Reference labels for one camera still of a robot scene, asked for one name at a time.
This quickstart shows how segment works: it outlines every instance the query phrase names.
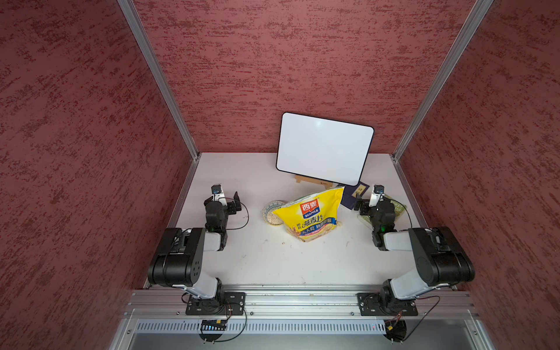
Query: label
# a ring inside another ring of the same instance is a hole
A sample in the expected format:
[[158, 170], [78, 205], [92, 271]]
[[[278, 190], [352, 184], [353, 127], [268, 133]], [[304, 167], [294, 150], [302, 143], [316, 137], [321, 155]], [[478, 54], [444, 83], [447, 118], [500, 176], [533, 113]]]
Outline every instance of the label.
[[319, 209], [319, 201], [314, 199], [310, 202], [305, 202], [300, 204], [301, 214], [304, 216], [304, 219], [311, 217], [321, 210]]
[[323, 220], [323, 222], [318, 223], [316, 225], [310, 226], [308, 228], [306, 228], [305, 230], [301, 231], [300, 236], [309, 236], [315, 233], [315, 231], [320, 230], [323, 226], [325, 226], [328, 223], [332, 223], [333, 225], [337, 224], [337, 220], [334, 217], [328, 217], [325, 220]]

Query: metal panel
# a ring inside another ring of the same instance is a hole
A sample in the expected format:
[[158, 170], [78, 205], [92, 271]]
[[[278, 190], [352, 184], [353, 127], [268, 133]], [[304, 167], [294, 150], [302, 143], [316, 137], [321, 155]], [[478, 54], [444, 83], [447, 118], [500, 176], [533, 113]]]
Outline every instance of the metal panel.
[[428, 113], [433, 102], [436, 100], [437, 95], [440, 93], [441, 88], [444, 86], [449, 75], [451, 75], [453, 68], [455, 68], [455, 65], [476, 32], [480, 22], [486, 15], [490, 5], [492, 5], [492, 2], [493, 0], [477, 0], [474, 3], [474, 6], [472, 10], [470, 10], [465, 23], [457, 35], [457, 38], [453, 42], [451, 49], [449, 49], [440, 70], [433, 79], [432, 85], [426, 93], [426, 97], [424, 97], [424, 100], [420, 104], [414, 118], [412, 118], [410, 125], [408, 125], [407, 130], [404, 132], [403, 137], [400, 139], [400, 142], [393, 153], [393, 156], [397, 161], [402, 157], [404, 150], [407, 148], [410, 140], [412, 140], [414, 133], [418, 130], [422, 120]]
[[470, 339], [473, 341], [477, 350], [495, 350], [494, 344], [490, 340], [490, 336], [486, 333], [486, 329], [480, 320], [465, 320]]
[[134, 330], [136, 329], [137, 323], [138, 319], [136, 318], [127, 320], [124, 331], [121, 333], [120, 337], [116, 341], [113, 340], [113, 342], [116, 344], [116, 349], [125, 350], [130, 347], [130, 342], [132, 341], [132, 337], [134, 336]]
[[[199, 334], [202, 320], [142, 319], [135, 333]], [[205, 334], [237, 334], [245, 318], [230, 319], [224, 332], [205, 330]], [[385, 334], [383, 320], [271, 320], [249, 319], [243, 334]]]
[[[416, 322], [408, 325], [414, 327]], [[132, 350], [213, 348], [198, 334], [136, 334]], [[425, 320], [403, 344], [391, 343], [379, 335], [357, 334], [242, 334], [227, 345], [227, 350], [287, 349], [375, 349], [375, 350], [474, 350], [463, 321]]]
[[198, 149], [194, 144], [193, 137], [189, 133], [185, 120], [183, 119], [183, 115], [181, 114], [181, 110], [173, 97], [173, 92], [167, 83], [167, 79], [165, 78], [164, 72], [161, 69], [160, 63], [157, 60], [156, 53], [153, 51], [152, 45], [150, 44], [150, 40], [146, 32], [144, 31], [144, 27], [142, 22], [140, 21], [140, 17], [138, 16], [138, 12], [134, 7], [134, 3], [132, 0], [118, 0], [121, 10], [123, 10], [124, 17], [127, 19], [128, 25], [136, 38], [136, 42], [140, 47], [140, 51], [144, 55], [150, 70], [152, 71], [153, 77], [157, 82], [157, 85], [160, 88], [161, 94], [164, 97], [165, 103], [167, 103], [167, 107], [169, 108], [173, 119], [175, 119], [175, 123], [179, 128], [179, 132], [185, 141], [186, 146], [189, 149], [191, 157], [196, 160], [198, 159]]
[[130, 321], [128, 319], [120, 320], [119, 327], [116, 329], [115, 335], [113, 336], [113, 341], [111, 341], [111, 345], [109, 345], [109, 350], [119, 349], [121, 340], [124, 338], [129, 322]]

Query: red textured wall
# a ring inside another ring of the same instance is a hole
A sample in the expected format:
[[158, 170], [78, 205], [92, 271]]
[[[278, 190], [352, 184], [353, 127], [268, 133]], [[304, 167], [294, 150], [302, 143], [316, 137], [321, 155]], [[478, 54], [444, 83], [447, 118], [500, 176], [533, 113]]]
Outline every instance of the red textured wall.
[[189, 154], [116, 1], [3, 1], [0, 52], [0, 347], [104, 349]]
[[560, 3], [496, 0], [402, 164], [498, 349], [560, 348]]
[[375, 128], [392, 153], [474, 0], [136, 0], [203, 152], [275, 152], [282, 113]]

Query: white board with black border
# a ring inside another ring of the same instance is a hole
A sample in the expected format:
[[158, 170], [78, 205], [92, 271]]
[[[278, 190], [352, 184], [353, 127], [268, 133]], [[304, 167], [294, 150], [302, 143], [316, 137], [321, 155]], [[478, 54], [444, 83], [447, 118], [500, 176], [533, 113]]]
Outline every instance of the white board with black border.
[[284, 113], [276, 169], [355, 186], [373, 137], [365, 125]]

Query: white table surface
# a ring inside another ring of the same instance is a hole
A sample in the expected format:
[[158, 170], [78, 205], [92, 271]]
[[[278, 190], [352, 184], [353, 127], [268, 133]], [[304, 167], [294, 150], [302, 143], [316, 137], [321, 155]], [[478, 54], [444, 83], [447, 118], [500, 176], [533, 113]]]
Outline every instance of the white table surface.
[[[357, 212], [340, 205], [335, 230], [310, 242], [301, 242], [283, 226], [264, 222], [262, 209], [273, 200], [291, 201], [319, 192], [321, 185], [302, 181], [278, 171], [276, 153], [203, 153], [194, 175], [177, 227], [204, 227], [204, 200], [210, 187], [221, 183], [227, 197], [235, 191], [249, 209], [249, 223], [228, 230], [223, 251], [205, 251], [202, 269], [224, 284], [381, 284], [414, 268], [412, 253], [380, 251]], [[385, 193], [409, 208], [414, 227], [418, 221], [388, 154], [369, 154], [361, 181], [371, 187], [385, 186]], [[247, 220], [245, 208], [229, 217], [229, 228]], [[409, 228], [406, 213], [395, 224]]]

